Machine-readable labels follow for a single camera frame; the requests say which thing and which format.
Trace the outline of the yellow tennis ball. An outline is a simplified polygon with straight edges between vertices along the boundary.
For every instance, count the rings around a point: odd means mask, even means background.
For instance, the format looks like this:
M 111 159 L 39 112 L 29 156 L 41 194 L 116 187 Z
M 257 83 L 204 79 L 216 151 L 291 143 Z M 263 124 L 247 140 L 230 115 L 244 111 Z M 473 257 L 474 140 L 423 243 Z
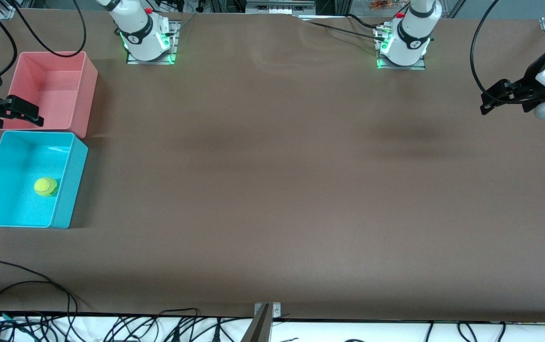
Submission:
M 52 197 L 58 192 L 58 181 L 51 177 L 42 177 L 34 182 L 33 190 L 41 197 Z

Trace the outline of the pink plastic bin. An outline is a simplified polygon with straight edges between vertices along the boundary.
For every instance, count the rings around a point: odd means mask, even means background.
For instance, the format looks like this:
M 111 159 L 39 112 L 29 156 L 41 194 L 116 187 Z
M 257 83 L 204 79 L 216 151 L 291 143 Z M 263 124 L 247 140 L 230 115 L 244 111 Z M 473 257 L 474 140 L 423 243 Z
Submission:
M 38 106 L 43 126 L 8 120 L 2 130 L 71 132 L 87 134 L 98 71 L 85 52 L 73 57 L 49 52 L 21 52 L 9 95 Z

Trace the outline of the blue plastic bin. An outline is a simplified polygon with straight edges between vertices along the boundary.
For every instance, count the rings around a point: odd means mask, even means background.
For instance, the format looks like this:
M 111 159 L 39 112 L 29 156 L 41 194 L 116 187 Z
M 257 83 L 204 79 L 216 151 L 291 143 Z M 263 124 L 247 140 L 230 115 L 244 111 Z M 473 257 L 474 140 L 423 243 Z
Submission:
M 0 139 L 0 227 L 66 229 L 88 154 L 73 133 L 6 131 Z M 42 177 L 55 178 L 56 195 L 33 190 Z

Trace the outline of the table cover sheet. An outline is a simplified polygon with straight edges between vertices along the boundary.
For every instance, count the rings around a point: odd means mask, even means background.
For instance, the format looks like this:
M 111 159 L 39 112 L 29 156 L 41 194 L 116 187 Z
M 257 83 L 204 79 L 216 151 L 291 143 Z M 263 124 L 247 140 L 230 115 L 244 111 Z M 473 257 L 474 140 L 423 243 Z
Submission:
M 476 19 L 424 71 L 288 15 L 203 14 L 175 65 L 128 65 L 83 12 L 99 72 L 68 229 L 0 228 L 0 260 L 90 312 L 545 321 L 545 120 L 479 113 Z M 0 265 L 0 290 L 30 278 Z

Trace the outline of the dark metal pole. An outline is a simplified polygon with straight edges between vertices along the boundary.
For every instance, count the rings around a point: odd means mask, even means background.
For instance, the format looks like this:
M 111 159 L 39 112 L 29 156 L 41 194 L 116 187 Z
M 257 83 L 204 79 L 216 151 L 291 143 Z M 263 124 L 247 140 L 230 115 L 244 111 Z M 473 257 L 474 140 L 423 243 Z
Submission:
M 240 342 L 270 342 L 274 303 L 256 303 L 255 314 Z

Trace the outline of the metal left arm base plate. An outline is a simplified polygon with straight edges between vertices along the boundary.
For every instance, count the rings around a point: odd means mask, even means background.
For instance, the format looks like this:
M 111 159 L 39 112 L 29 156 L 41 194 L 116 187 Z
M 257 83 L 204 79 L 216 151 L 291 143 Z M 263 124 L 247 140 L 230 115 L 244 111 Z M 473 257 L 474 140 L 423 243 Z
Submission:
M 377 41 L 375 44 L 377 69 L 412 71 L 423 71 L 426 69 L 426 63 L 423 56 L 421 56 L 416 63 L 409 66 L 403 66 L 392 62 L 387 55 L 388 49 L 392 45 L 394 37 L 391 33 L 391 28 L 378 25 L 376 28 L 372 29 L 372 31 L 375 38 L 381 38 L 381 40 Z

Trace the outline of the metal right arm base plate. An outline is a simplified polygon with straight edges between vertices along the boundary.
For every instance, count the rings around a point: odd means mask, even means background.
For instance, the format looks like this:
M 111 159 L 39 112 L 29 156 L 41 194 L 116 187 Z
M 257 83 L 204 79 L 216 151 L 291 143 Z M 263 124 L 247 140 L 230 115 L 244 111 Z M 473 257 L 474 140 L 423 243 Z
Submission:
M 152 28 L 145 35 L 121 33 L 123 46 L 127 50 L 127 64 L 173 65 L 179 47 L 179 31 L 182 21 L 151 15 Z

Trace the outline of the aluminium frame rail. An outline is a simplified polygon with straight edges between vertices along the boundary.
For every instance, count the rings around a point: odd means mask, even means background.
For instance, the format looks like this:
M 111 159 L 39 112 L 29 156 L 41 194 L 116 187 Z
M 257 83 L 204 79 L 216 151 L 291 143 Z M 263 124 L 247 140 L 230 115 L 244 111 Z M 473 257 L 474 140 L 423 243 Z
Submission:
M 315 0 L 245 0 L 246 14 L 316 15 Z

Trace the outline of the small metal edge bracket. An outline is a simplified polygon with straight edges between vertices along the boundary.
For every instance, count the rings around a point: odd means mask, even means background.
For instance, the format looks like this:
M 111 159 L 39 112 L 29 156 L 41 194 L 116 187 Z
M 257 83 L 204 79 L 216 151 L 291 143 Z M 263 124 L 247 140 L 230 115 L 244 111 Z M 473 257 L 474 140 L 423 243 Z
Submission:
M 267 303 L 265 302 L 256 302 L 254 305 L 254 316 L 256 316 L 257 312 Z M 279 318 L 282 315 L 282 305 L 281 303 L 268 303 L 270 305 L 270 311 L 272 312 L 272 317 Z

